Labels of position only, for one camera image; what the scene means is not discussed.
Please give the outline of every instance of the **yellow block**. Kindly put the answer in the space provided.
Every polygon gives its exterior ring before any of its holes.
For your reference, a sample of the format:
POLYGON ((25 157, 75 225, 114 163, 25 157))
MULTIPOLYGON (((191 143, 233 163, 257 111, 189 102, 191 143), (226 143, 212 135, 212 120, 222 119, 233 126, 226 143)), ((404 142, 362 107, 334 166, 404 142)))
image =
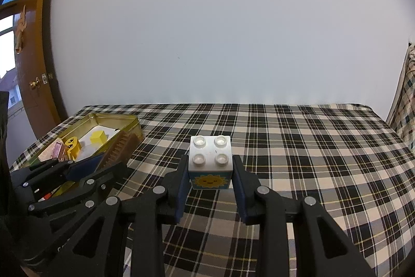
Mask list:
POLYGON ((89 139, 93 144, 99 143, 103 145, 105 142, 107 142, 107 135, 105 135, 104 131, 95 131, 92 133, 89 139))
POLYGON ((78 156, 78 153, 81 149, 79 140, 77 137, 70 137, 66 142, 65 145, 68 147, 68 156, 74 160, 78 156))

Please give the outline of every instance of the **building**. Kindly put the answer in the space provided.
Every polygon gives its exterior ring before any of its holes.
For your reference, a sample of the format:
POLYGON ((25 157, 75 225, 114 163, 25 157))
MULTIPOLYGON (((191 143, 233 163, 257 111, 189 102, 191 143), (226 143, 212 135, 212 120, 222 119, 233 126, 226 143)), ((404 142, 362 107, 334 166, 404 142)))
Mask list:
POLYGON ((17 69, 12 68, 0 79, 0 91, 9 92, 9 108, 22 100, 19 84, 17 83, 17 69))

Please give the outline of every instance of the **white paper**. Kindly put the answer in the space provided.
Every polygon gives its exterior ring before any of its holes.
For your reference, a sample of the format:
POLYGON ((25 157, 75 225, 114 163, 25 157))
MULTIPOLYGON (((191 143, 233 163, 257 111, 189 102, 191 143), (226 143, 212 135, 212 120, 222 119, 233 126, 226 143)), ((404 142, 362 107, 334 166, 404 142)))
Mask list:
POLYGON ((96 143, 96 144, 91 143, 91 135, 93 132, 96 132, 96 131, 104 131, 105 135, 107 136, 107 141, 119 132, 119 130, 115 130, 113 128, 108 128, 108 127, 104 127, 100 125, 95 126, 88 133, 86 133, 82 138, 79 139, 81 149, 75 161, 80 161, 80 160, 86 159, 87 157, 90 157, 92 154, 94 154, 98 150, 98 148, 101 147, 101 144, 99 143, 96 143))

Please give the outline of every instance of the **plaid blanket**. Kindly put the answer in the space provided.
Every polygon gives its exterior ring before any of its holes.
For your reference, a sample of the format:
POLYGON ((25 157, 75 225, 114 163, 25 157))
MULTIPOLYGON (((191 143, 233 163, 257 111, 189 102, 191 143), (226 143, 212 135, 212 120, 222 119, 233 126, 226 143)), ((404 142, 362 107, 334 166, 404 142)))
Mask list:
MULTIPOLYGON (((391 276, 414 245, 415 156, 372 109, 360 105, 177 104, 90 106, 20 156, 90 112, 135 114, 143 144, 112 194, 138 196, 174 171, 192 135, 229 135, 232 151, 263 185, 281 195, 317 198, 378 276, 391 276)), ((295 275, 293 230, 290 268, 295 275)), ((125 252, 131 266, 132 228, 125 252)), ((254 276, 258 226, 245 226, 232 189, 191 190, 177 226, 163 227, 166 276, 254 276)))
POLYGON ((387 122, 398 133, 409 149, 415 141, 415 45, 406 53, 398 90, 387 122))

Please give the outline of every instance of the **lego stud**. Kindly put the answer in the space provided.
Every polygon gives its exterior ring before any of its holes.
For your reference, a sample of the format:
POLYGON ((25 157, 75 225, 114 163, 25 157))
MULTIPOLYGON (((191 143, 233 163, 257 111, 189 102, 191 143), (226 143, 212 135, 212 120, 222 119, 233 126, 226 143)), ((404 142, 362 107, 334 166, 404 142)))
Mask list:
POLYGON ((195 154, 192 161, 196 166, 201 167, 205 164, 205 157, 203 154, 195 154))
POLYGON ((215 157, 215 163, 218 166, 221 166, 221 167, 222 166, 225 166, 225 165, 228 164, 228 162, 229 162, 229 158, 228 158, 228 156, 226 154, 218 154, 215 157))
POLYGON ((219 135, 215 138, 215 145, 218 148, 225 148, 226 147, 227 140, 223 135, 219 135))
POLYGON ((314 197, 312 197, 312 196, 307 196, 305 199, 304 199, 304 202, 306 203, 306 204, 308 204, 309 206, 314 206, 315 204, 316 204, 316 199, 314 198, 314 197))
POLYGON ((206 139, 202 137, 201 135, 199 135, 193 139, 193 144, 197 148, 203 148, 204 146, 206 146, 206 139))

